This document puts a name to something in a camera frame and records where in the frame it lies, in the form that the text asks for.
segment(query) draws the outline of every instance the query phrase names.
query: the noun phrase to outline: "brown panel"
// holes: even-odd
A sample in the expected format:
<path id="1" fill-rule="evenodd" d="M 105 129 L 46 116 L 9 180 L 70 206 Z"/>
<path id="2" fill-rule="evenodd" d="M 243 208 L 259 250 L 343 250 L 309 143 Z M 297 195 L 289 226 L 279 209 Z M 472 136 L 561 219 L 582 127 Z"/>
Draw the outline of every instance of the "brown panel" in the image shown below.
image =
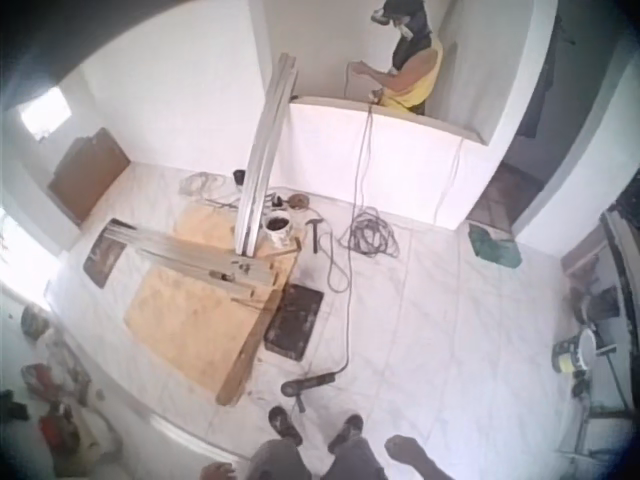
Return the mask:
<path id="1" fill-rule="evenodd" d="M 80 224 L 131 163 L 109 132 L 76 139 L 49 183 L 50 194 Z"/>

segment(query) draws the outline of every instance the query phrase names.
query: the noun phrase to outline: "yellow shirt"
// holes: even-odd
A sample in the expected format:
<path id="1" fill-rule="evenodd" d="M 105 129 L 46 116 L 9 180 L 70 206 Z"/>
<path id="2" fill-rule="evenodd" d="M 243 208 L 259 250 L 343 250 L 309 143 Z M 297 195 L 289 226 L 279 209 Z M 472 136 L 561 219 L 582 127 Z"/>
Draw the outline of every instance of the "yellow shirt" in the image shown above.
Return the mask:
<path id="1" fill-rule="evenodd" d="M 402 92 L 394 92 L 388 88 L 383 89 L 380 105 L 407 112 L 411 107 L 420 105 L 431 95 L 438 79 L 438 73 L 440 73 L 440 65 L 442 65 L 443 49 L 440 40 L 433 37 L 431 48 L 438 52 L 438 59 L 433 70 Z"/>

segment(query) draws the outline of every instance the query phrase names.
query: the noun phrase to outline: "hammer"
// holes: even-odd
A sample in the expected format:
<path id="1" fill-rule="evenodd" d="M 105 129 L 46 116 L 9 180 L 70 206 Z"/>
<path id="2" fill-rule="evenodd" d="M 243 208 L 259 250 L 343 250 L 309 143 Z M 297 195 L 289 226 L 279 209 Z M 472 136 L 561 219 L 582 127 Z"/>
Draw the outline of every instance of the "hammer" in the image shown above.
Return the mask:
<path id="1" fill-rule="evenodd" d="M 324 219 L 322 218 L 312 218 L 311 220 L 308 220 L 307 223 L 305 224 L 305 225 L 313 226 L 313 253 L 314 254 L 318 253 L 318 225 L 322 222 L 324 222 Z"/>

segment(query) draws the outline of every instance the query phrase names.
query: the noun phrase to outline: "worker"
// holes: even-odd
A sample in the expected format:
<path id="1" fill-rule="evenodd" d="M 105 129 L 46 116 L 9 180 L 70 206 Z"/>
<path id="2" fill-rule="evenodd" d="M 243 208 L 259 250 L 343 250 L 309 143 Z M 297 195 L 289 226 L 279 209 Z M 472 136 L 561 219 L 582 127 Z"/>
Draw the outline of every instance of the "worker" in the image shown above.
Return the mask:
<path id="1" fill-rule="evenodd" d="M 442 64 L 442 44 L 431 33 L 422 0 L 387 0 L 371 20 L 380 25 L 393 23 L 400 40 L 393 52 L 393 68 L 380 72 L 365 62 L 351 62 L 356 75 L 372 78 L 382 86 L 372 92 L 375 103 L 424 115 L 425 102 L 436 84 Z"/>
<path id="2" fill-rule="evenodd" d="M 251 459 L 246 480 L 311 480 L 311 473 L 302 461 L 297 447 L 302 437 L 282 407 L 269 412 L 269 423 L 280 436 L 279 440 L 264 443 Z M 369 442 L 362 436 L 364 421 L 351 415 L 340 432 L 329 443 L 335 456 L 324 480 L 385 480 L 384 469 L 376 459 Z M 420 444 L 410 437 L 396 435 L 385 443 L 389 456 L 397 462 L 413 467 L 425 480 L 451 480 L 431 460 Z M 228 463 L 213 463 L 202 470 L 200 480 L 235 479 Z"/>

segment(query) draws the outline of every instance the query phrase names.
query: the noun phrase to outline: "paint can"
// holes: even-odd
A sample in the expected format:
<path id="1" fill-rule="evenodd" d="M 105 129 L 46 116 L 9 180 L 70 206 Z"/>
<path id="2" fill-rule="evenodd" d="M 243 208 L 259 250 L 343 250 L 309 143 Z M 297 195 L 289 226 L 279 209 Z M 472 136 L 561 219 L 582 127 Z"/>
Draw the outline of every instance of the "paint can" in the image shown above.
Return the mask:
<path id="1" fill-rule="evenodd" d="M 291 245 L 291 217 L 287 212 L 281 210 L 271 212 L 265 217 L 263 227 L 274 247 L 281 249 Z"/>
<path id="2" fill-rule="evenodd" d="M 551 364 L 558 373 L 589 370 L 596 358 L 596 337 L 588 328 L 577 335 L 556 343 L 551 354 Z"/>

